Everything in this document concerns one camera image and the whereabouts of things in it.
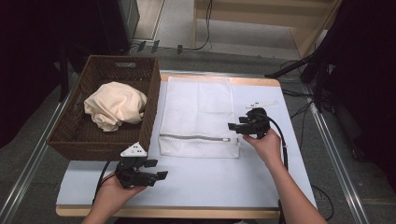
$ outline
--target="crumpled fabric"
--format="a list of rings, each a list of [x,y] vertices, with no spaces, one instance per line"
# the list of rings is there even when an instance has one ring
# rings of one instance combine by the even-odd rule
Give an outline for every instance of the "crumpled fabric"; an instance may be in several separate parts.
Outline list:
[[[147,99],[143,92],[129,85],[110,82],[84,101],[84,109],[104,132],[115,132],[123,122],[142,121]]]

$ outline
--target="zipper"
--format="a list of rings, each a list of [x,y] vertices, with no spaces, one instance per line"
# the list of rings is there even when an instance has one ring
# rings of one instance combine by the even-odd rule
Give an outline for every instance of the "zipper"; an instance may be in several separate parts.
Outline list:
[[[207,137],[202,135],[180,136],[169,133],[160,133],[160,137],[170,137],[170,138],[183,139],[183,140],[203,139],[203,140],[216,141],[216,142],[230,142],[233,144],[238,142],[238,138],[220,138],[220,137],[216,138],[216,137]]]

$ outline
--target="gray floor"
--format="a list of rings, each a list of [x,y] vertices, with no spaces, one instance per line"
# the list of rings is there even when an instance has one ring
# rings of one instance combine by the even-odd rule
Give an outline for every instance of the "gray floor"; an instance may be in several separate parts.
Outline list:
[[[161,69],[211,71],[239,74],[268,74],[275,72],[285,60],[221,54],[211,52],[185,51],[176,54],[172,50],[160,50],[150,54],[149,48],[141,52],[132,50],[136,56],[156,56]],[[303,91],[298,81],[298,72],[280,79],[282,88]],[[0,148],[0,201],[5,199],[17,180],[24,164],[30,157],[35,144],[45,129],[50,115],[57,105],[59,89],[56,89],[33,116],[26,122],[19,135],[7,146]],[[306,104],[305,98],[285,96],[290,114],[294,114]],[[325,112],[324,116],[332,132],[334,141],[342,155],[346,168],[351,175],[363,206],[372,223],[396,223],[394,211],[395,194],[389,188],[380,170],[369,162],[355,161],[349,145],[335,116]],[[301,138],[303,115],[292,120],[298,141]],[[332,199],[334,215],[330,223],[354,223],[340,182],[332,168],[326,148],[318,132],[311,112],[304,120],[304,142],[302,147],[304,164],[311,183],[323,189]],[[41,162],[34,179],[26,191],[12,223],[79,223],[81,217],[59,217],[55,213],[55,202],[68,161],[55,150],[49,148]],[[323,216],[330,214],[330,206],[323,195],[315,191],[318,208]],[[276,223],[275,220],[256,220],[258,223]]]

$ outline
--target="person's left hand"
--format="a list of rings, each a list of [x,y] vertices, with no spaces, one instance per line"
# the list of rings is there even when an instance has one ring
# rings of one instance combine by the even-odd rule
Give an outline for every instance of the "person's left hand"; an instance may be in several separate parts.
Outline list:
[[[120,181],[111,173],[96,195],[90,213],[82,223],[105,223],[108,218],[116,214],[132,197],[146,187],[131,187],[125,189]]]

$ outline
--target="black curtain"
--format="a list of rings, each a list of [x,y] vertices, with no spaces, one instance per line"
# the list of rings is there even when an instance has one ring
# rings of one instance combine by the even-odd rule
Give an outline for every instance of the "black curtain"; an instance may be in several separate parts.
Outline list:
[[[39,0],[0,3],[0,147],[59,83],[55,6]]]
[[[340,98],[362,134],[354,144],[396,190],[396,1],[352,0],[336,38],[325,88]]]

